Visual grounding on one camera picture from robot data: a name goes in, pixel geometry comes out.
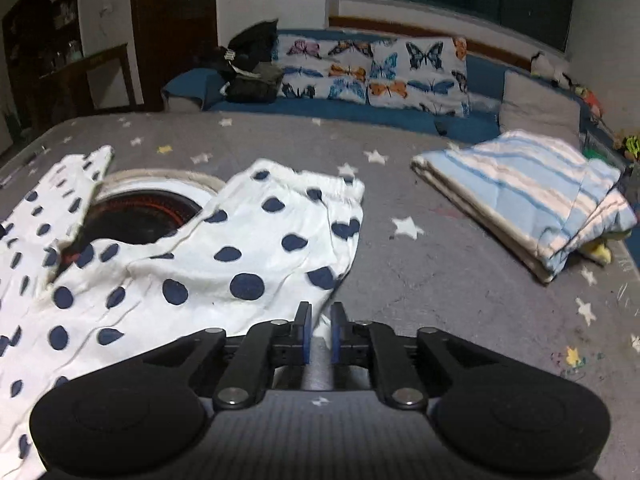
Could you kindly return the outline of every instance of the white polka dot fabric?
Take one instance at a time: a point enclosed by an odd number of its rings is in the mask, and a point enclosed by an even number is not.
[[[0,326],[22,332],[9,329],[0,357],[0,474],[31,480],[43,472],[29,414],[61,382],[207,327],[233,336],[265,320],[293,319],[300,301],[312,304],[315,324],[353,263],[363,194],[357,179],[258,160],[178,232],[146,246],[96,240],[55,283],[28,283],[36,298],[24,300],[12,323],[3,322],[2,297]],[[61,210],[61,196],[55,201]],[[21,203],[12,221],[38,204]],[[44,258],[54,262],[40,240],[32,237],[23,252],[42,257],[25,256],[15,269],[18,242],[2,250],[1,286],[8,280],[13,295],[23,274],[42,268]]]

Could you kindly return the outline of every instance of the pink butterfly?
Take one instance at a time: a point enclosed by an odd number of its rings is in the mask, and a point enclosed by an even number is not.
[[[287,56],[293,56],[294,54],[304,54],[305,56],[313,56],[321,59],[320,45],[313,41],[296,40],[293,46],[287,52]]]

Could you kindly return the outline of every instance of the white star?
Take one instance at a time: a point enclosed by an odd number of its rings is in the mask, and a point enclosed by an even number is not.
[[[591,326],[591,321],[598,319],[593,315],[593,312],[591,312],[591,303],[584,303],[580,298],[575,298],[575,303],[578,305],[578,314],[584,316],[587,326]]]
[[[391,221],[396,224],[396,235],[407,235],[414,240],[418,239],[418,234],[423,235],[424,229],[419,228],[414,224],[414,219],[408,216],[404,220],[399,218],[392,218]]]
[[[373,150],[373,152],[362,152],[366,155],[366,157],[369,159],[369,162],[377,162],[379,164],[382,164],[383,166],[386,164],[387,159],[389,158],[388,155],[380,155],[378,153],[378,150]]]
[[[201,162],[208,162],[210,158],[210,153],[201,153],[200,155],[192,156],[191,161],[194,164],[200,164]]]
[[[356,173],[358,173],[358,168],[352,168],[346,162],[338,166],[338,175],[356,176]]]
[[[318,407],[321,407],[321,406],[324,406],[326,404],[329,404],[330,402],[331,401],[329,399],[325,399],[324,397],[318,397],[317,399],[314,399],[314,400],[311,401],[311,403],[314,406],[318,406]]]
[[[580,274],[585,280],[587,280],[587,282],[589,283],[589,286],[596,285],[598,283],[598,280],[596,280],[595,276],[593,275],[593,272],[587,269],[587,267],[584,265],[582,266],[582,270],[580,271]]]

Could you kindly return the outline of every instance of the wooden trim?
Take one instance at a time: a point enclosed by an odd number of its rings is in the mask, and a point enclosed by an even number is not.
[[[357,18],[355,16],[329,16],[329,27],[355,28],[357,30],[371,30],[373,32],[386,32],[396,36],[409,36],[414,38],[431,38],[435,36],[455,36],[451,32],[422,28],[417,25],[405,25],[404,23],[386,22],[383,20],[371,20],[369,18]],[[531,71],[531,60],[518,56],[513,52],[497,48],[495,46],[480,43],[466,38],[466,49],[474,54],[480,54],[491,59],[496,59],[528,72]]]

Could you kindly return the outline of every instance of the blue stripe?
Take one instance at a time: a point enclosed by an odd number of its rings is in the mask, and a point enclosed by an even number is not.
[[[482,171],[476,170],[475,168],[468,167],[466,164],[463,164],[459,160],[456,160],[455,158],[452,158],[452,156],[450,156],[449,153],[447,153],[447,152],[441,152],[441,153],[446,158],[448,158],[453,164],[455,164],[456,166],[462,168],[463,170],[465,170],[465,171],[477,176],[478,178],[480,178],[481,180],[484,180],[485,182],[489,182],[490,184],[494,184],[496,187],[500,187],[502,189],[509,189],[510,191],[513,191],[515,194],[518,194],[521,197],[523,197],[527,202],[529,202],[536,209],[538,209],[540,211],[544,211],[545,213],[548,213],[549,215],[551,215],[553,218],[555,218],[558,221],[560,231],[565,236],[567,236],[568,238],[573,238],[574,235],[571,234],[569,231],[566,231],[565,228],[564,228],[564,224],[566,223],[566,221],[563,218],[561,218],[560,216],[558,216],[558,213],[556,213],[555,211],[552,211],[551,209],[549,209],[542,202],[539,202],[538,200],[535,200],[532,196],[528,195],[527,193],[525,193],[524,191],[518,189],[517,187],[513,187],[510,184],[507,184],[505,182],[501,182],[499,180],[494,180],[490,176],[487,176],[486,174],[484,174]]]
[[[534,164],[537,164],[538,166],[541,166],[542,168],[545,168],[546,170],[550,171],[554,175],[557,175],[558,177],[562,178],[566,182],[569,182],[570,184],[577,185],[578,188],[579,188],[578,192],[581,192],[584,195],[588,196],[596,204],[599,203],[599,201],[600,201],[600,199],[598,199],[595,195],[591,194],[589,191],[587,191],[587,190],[582,188],[582,181],[581,180],[575,180],[575,179],[571,178],[570,176],[565,175],[561,171],[555,170],[554,168],[551,168],[551,167],[547,166],[546,164],[544,164],[543,162],[537,160],[533,156],[522,155],[521,153],[491,153],[491,152],[483,152],[481,150],[476,150],[474,148],[469,148],[469,149],[464,150],[464,151],[465,152],[471,152],[471,153],[478,153],[479,155],[484,155],[484,156],[493,157],[493,158],[522,158],[524,160],[528,160],[530,162],[533,162]]]
[[[507,137],[507,138],[498,137],[497,139],[492,140],[491,142],[513,142],[514,140],[517,141],[517,142],[522,142],[524,144],[530,144],[532,146],[537,146],[539,148],[542,148],[547,153],[555,156],[559,160],[562,160],[566,165],[571,166],[572,168],[588,167],[588,168],[590,168],[591,171],[593,171],[593,173],[596,173],[600,178],[612,181],[611,182],[612,186],[613,186],[613,183],[618,179],[618,177],[614,176],[614,174],[613,174],[613,172],[616,171],[613,168],[611,168],[612,173],[603,173],[602,171],[598,170],[597,168],[594,168],[591,164],[588,164],[586,159],[585,159],[585,162],[572,162],[572,161],[567,160],[566,158],[564,158],[564,156],[560,155],[558,152],[556,152],[552,148],[549,148],[549,146],[544,144],[543,142],[538,142],[538,141],[532,140],[532,139],[523,139],[522,137]]]

